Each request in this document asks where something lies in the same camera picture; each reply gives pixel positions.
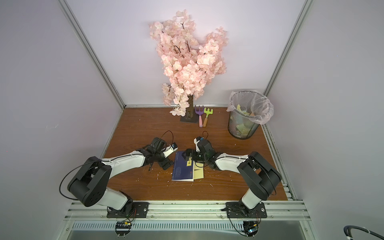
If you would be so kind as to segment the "yellow sticky note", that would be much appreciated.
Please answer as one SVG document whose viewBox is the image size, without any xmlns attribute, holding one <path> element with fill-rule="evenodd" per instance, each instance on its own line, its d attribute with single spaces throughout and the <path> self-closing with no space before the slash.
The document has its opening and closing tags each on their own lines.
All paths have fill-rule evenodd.
<svg viewBox="0 0 384 240">
<path fill-rule="evenodd" d="M 194 180 L 199 180 L 204 178 L 204 164 L 203 163 L 194 163 Z"/>
</svg>

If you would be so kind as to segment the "dark blue book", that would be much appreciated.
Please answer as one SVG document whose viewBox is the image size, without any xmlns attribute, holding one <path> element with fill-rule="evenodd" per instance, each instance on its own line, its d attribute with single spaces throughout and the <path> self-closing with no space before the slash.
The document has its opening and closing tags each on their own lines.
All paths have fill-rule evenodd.
<svg viewBox="0 0 384 240">
<path fill-rule="evenodd" d="M 194 181 L 193 161 L 185 160 L 182 151 L 177 151 L 176 153 L 172 180 L 182 182 Z"/>
</svg>

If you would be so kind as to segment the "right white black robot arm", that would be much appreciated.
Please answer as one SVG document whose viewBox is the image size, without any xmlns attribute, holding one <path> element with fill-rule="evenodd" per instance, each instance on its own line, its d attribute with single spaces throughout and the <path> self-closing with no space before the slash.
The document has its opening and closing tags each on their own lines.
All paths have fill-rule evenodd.
<svg viewBox="0 0 384 240">
<path fill-rule="evenodd" d="M 240 174 L 249 189 L 240 200 L 240 206 L 254 209 L 266 201 L 282 180 L 281 174 L 258 152 L 249 155 L 230 155 L 214 150 L 210 141 L 203 137 L 194 139 L 195 149 L 182 152 L 185 160 L 202 163 L 213 170 Z"/>
</svg>

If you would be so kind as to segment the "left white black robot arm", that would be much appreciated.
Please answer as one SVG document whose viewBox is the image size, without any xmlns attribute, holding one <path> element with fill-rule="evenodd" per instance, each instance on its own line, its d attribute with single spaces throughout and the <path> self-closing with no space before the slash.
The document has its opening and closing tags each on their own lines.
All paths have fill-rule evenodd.
<svg viewBox="0 0 384 240">
<path fill-rule="evenodd" d="M 73 195 L 71 200 L 80 201 L 85 207 L 105 206 L 110 218 L 128 217 L 133 212 L 132 198 L 109 188 L 109 180 L 154 163 L 167 170 L 174 164 L 169 156 L 177 150 L 176 143 L 167 145 L 164 140 L 154 138 L 150 144 L 125 155 L 107 159 L 90 157 L 75 168 L 77 173 L 68 183 L 67 190 Z"/>
</svg>

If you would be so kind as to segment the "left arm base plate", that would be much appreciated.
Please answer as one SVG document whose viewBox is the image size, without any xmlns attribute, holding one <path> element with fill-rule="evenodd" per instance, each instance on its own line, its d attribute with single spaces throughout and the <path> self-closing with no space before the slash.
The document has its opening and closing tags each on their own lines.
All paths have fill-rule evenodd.
<svg viewBox="0 0 384 240">
<path fill-rule="evenodd" d="M 146 218 L 148 209 L 148 202 L 128 202 L 121 210 L 107 207 L 107 218 Z"/>
</svg>

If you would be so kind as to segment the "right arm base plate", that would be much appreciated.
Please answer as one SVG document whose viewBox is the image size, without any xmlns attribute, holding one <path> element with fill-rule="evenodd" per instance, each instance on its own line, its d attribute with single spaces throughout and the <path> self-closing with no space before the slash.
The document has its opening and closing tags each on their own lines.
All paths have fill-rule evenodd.
<svg viewBox="0 0 384 240">
<path fill-rule="evenodd" d="M 227 217 L 236 219 L 266 219 L 268 217 L 266 207 L 262 202 L 252 209 L 248 209 L 240 202 L 227 202 L 222 211 L 226 212 Z"/>
</svg>

